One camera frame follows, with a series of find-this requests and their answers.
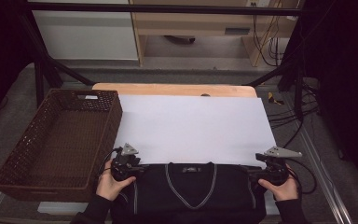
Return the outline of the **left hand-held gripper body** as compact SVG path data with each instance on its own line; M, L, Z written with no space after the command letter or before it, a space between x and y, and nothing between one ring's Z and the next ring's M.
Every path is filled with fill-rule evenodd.
M126 143L123 147L115 148L116 156L112 160L111 173L117 181L127 179L128 177L139 173L142 168L139 166L139 153L133 146Z

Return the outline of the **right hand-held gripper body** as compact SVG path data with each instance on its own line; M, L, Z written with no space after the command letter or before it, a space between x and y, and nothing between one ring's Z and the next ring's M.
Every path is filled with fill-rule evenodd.
M271 147L260 154L266 156L266 159L263 161L266 164L266 168L256 171L255 181L265 179L276 186L283 184L289 176L285 160L289 158L300 158L302 156L301 152L283 147Z

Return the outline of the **brown wicker basket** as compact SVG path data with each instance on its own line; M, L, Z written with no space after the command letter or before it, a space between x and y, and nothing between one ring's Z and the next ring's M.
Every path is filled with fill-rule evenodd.
M121 118L116 91L50 91L1 166L0 191L19 201L88 201Z

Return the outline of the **person's right hand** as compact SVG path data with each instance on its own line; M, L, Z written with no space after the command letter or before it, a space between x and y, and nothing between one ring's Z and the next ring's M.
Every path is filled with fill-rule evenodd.
M265 179L259 179L258 184L271 191L277 202L296 200L299 198L297 183L292 175L289 175L286 181L280 186L273 185Z

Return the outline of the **white cabinet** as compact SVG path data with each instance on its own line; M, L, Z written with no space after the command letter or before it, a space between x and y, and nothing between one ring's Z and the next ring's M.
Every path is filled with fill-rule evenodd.
M130 13L34 10L33 14L55 59L138 59Z

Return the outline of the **yellow and black tape piece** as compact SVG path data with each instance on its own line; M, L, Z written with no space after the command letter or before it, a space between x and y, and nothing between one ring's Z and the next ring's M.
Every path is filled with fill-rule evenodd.
M282 95L279 92L268 92L268 101L271 104L276 104L276 105L283 105L284 104L284 100L282 98Z

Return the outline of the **dark shirt with grey trim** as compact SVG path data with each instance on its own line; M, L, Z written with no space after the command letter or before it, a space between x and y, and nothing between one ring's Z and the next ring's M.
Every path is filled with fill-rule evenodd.
M150 164L111 206L113 224L259 224L264 190L230 164Z

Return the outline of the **person's left hand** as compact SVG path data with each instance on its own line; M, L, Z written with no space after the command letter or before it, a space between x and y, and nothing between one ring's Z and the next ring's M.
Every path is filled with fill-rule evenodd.
M111 174L111 169L106 168L99 177L96 194L106 200L113 201L124 188L135 180L136 177L131 176L125 180L116 181Z

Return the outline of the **light wooden desk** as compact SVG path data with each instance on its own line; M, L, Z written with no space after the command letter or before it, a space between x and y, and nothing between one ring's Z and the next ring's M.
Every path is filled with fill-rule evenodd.
M132 5L181 5L212 7L284 7L300 9L305 0L129 0ZM295 26L293 16L201 15L134 13L138 35L239 36L251 65L267 57L268 41L288 38Z

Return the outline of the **black metal frame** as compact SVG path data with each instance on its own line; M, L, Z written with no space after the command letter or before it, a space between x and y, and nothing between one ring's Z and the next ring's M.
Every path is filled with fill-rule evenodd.
M36 63L36 100L40 105L44 97L42 77L45 77L52 88L60 88L62 79L58 71L78 80L86 86L95 82L79 75L66 65L59 63L48 54L42 38L37 34L37 26L33 26L26 14L33 10L41 11L75 11L92 13L165 13L165 14L201 14L201 15L252 15L252 16L301 16L302 9L284 7L212 7L212 6L181 6L181 5L126 5L126 4L90 4L90 3L48 3L13 0L14 13L19 19L18 28L23 38L31 43L27 50Z

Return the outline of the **dark curved object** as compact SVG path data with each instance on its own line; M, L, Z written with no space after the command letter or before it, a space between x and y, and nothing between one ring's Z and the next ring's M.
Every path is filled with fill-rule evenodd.
M173 35L165 35L164 37L174 44L181 45L193 44L196 41L196 38L182 38Z

